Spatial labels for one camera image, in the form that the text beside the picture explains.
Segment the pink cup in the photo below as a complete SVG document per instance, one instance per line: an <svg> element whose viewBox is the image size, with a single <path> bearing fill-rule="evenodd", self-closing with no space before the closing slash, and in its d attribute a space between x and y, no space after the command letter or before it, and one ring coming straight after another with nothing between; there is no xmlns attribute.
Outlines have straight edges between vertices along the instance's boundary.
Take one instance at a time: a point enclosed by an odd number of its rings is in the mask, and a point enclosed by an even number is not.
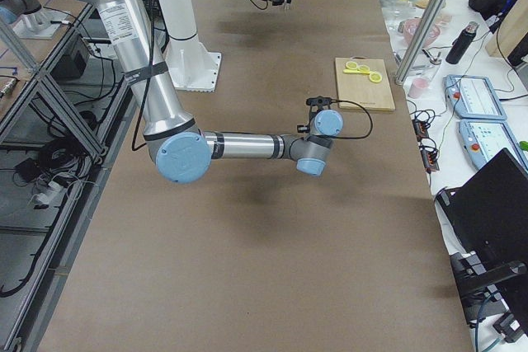
<svg viewBox="0 0 528 352"><path fill-rule="evenodd" d="M430 81L423 77L415 77L408 91L408 97L417 99L422 96L428 89Z"/></svg>

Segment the lemon slice bottom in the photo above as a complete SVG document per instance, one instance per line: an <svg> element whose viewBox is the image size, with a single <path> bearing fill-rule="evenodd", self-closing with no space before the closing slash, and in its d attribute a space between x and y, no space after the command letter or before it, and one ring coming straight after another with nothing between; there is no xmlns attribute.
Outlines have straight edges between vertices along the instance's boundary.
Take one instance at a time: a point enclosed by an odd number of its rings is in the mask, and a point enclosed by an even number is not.
<svg viewBox="0 0 528 352"><path fill-rule="evenodd" d="M348 61L346 62L345 64L345 67L347 70L351 70L351 71L358 71L359 70L359 65L358 63L354 62L354 61Z"/></svg>

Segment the lemon slice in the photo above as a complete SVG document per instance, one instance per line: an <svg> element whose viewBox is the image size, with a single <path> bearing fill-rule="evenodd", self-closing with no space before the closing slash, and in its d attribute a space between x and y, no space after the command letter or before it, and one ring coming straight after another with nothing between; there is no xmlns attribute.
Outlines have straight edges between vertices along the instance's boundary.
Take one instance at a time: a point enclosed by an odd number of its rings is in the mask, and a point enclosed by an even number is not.
<svg viewBox="0 0 528 352"><path fill-rule="evenodd" d="M345 67L347 70L351 70L351 71L358 71L359 70L359 65L358 63L354 62L354 61L348 61L346 62L345 64Z"/></svg>
<svg viewBox="0 0 528 352"><path fill-rule="evenodd" d="M382 81L383 77L379 73L371 73L369 79L371 82L378 83Z"/></svg>
<svg viewBox="0 0 528 352"><path fill-rule="evenodd" d="M357 70L360 71L361 73L369 73L370 67L368 65L360 64Z"/></svg>

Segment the lemon slice middle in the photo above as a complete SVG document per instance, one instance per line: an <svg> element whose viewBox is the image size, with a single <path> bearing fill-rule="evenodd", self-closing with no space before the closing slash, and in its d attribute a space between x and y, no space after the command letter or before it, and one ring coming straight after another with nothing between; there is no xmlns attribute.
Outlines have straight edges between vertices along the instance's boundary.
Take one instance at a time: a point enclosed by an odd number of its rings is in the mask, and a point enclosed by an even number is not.
<svg viewBox="0 0 528 352"><path fill-rule="evenodd" d="M360 71L361 73L369 73L370 67L368 65L360 64L357 70Z"/></svg>

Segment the bamboo cutting board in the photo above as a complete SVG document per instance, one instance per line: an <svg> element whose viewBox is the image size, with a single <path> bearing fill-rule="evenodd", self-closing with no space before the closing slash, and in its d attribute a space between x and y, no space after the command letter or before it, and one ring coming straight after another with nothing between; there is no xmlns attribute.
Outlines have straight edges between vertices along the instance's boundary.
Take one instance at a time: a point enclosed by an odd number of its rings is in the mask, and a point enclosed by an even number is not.
<svg viewBox="0 0 528 352"><path fill-rule="evenodd" d="M347 63L366 65L372 73L381 76L379 82L372 82L368 74L345 73ZM395 104L389 77L383 59L335 58L337 98L341 109L359 110L351 102L362 105L367 110L393 111Z"/></svg>

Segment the lemon slice top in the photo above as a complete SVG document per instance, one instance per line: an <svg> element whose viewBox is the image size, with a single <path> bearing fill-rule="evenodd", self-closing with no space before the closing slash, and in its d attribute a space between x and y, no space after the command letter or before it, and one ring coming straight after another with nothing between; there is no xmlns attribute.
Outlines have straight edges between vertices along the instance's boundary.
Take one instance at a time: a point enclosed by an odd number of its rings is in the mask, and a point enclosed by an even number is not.
<svg viewBox="0 0 528 352"><path fill-rule="evenodd" d="M383 77L379 73L371 73L369 79L371 82L378 83L382 81Z"/></svg>

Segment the black thermos bottle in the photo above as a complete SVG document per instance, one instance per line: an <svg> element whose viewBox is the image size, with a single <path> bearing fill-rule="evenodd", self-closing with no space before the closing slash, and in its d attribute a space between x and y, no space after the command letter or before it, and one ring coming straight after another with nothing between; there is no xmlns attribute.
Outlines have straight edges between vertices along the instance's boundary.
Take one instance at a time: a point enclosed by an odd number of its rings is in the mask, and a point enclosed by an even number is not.
<svg viewBox="0 0 528 352"><path fill-rule="evenodd" d="M445 57L445 61L449 64L457 64L469 46L474 41L474 38L477 34L479 28L479 23L476 21L471 21L459 34L456 40L453 42L453 45L449 53Z"/></svg>

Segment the upper teach pendant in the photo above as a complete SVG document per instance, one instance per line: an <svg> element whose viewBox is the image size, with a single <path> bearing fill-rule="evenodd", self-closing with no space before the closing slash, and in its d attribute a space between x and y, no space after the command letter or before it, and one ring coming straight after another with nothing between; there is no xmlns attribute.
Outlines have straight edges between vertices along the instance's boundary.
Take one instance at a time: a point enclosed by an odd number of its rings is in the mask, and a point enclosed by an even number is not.
<svg viewBox="0 0 528 352"><path fill-rule="evenodd" d="M507 119L487 77L449 74L444 78L444 91L447 103L462 119Z"/></svg>

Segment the teach pendant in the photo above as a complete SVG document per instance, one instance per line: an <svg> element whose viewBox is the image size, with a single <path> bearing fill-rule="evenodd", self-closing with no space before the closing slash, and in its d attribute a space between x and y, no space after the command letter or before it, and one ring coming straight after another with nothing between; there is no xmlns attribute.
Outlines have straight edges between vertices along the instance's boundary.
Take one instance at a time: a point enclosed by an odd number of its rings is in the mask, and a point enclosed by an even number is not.
<svg viewBox="0 0 528 352"><path fill-rule="evenodd" d="M447 103L462 119L507 119L487 77L449 74L444 78L444 91Z"/></svg>
<svg viewBox="0 0 528 352"><path fill-rule="evenodd" d="M462 119L458 129L463 147L477 170L504 148L527 168L527 158L505 120Z"/></svg>

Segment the lower teach pendant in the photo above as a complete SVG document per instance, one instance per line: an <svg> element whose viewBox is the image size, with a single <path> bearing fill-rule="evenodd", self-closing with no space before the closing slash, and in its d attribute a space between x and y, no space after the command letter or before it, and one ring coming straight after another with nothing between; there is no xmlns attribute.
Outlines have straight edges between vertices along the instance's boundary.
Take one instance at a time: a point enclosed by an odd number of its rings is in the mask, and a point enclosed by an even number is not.
<svg viewBox="0 0 528 352"><path fill-rule="evenodd" d="M527 168L527 158L505 120L462 119L458 129L463 147L477 170L504 148Z"/></svg>

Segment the black monitor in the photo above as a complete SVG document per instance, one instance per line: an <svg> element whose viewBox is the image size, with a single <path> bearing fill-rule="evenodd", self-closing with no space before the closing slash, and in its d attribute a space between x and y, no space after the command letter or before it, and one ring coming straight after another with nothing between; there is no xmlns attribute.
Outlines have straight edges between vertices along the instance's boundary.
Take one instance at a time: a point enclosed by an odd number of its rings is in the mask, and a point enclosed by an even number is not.
<svg viewBox="0 0 528 352"><path fill-rule="evenodd" d="M436 195L455 235L483 271L453 265L466 297L494 285L527 331L527 170L502 149L458 189Z"/></svg>

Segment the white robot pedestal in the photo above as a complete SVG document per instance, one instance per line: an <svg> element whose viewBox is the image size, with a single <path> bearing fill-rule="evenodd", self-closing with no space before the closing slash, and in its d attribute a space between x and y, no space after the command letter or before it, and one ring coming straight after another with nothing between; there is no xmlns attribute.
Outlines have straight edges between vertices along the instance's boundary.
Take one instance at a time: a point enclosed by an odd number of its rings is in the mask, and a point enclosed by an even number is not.
<svg viewBox="0 0 528 352"><path fill-rule="evenodd" d="M169 42L164 52L172 83L178 90L213 92L222 55L200 42L191 0L158 0Z"/></svg>

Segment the aluminium frame post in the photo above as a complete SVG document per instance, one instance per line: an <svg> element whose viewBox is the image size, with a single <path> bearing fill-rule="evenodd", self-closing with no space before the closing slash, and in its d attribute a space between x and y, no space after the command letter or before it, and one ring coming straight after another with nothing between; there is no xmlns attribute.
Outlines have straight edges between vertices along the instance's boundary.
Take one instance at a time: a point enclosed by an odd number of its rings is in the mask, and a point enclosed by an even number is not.
<svg viewBox="0 0 528 352"><path fill-rule="evenodd" d="M422 14L421 21L415 31L415 34L408 45L407 51L398 66L394 76L394 82L402 86L408 74L414 65L418 54L421 52L425 40L434 25L437 14L441 10L445 0L430 0L425 11Z"/></svg>

